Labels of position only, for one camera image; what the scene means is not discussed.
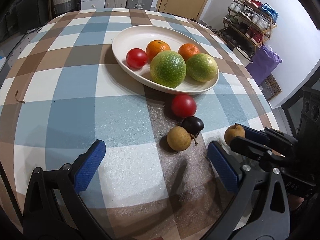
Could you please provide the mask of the person's right hand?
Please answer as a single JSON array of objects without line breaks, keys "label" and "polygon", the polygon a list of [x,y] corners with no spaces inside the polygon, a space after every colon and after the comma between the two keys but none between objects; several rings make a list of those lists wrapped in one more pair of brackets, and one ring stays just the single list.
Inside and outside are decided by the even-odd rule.
[{"label": "person's right hand", "polygon": [[292,194],[288,194],[287,198],[288,198],[289,208],[291,210],[295,210],[295,209],[299,208],[299,206],[302,204],[302,202],[304,202],[304,198],[294,196]]}]

